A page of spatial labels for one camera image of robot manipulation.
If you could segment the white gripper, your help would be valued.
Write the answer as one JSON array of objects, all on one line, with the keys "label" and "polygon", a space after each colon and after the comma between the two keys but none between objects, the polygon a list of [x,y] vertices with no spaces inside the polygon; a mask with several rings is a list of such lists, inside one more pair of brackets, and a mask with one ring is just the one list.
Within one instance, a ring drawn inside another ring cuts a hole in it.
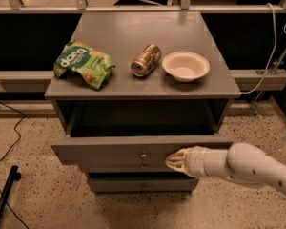
[{"label": "white gripper", "polygon": [[165,159],[165,164],[177,172],[189,177],[220,177],[229,176],[227,150],[209,149],[195,146],[191,149],[182,148]]}]

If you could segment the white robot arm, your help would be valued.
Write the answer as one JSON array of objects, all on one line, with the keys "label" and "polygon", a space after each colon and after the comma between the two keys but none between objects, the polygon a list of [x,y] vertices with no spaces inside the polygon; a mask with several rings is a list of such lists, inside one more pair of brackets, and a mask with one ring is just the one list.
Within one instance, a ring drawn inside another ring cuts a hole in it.
[{"label": "white robot arm", "polygon": [[286,196],[286,165],[248,143],[236,143],[226,150],[182,148],[167,156],[165,163],[188,177],[217,177],[246,187],[268,185]]}]

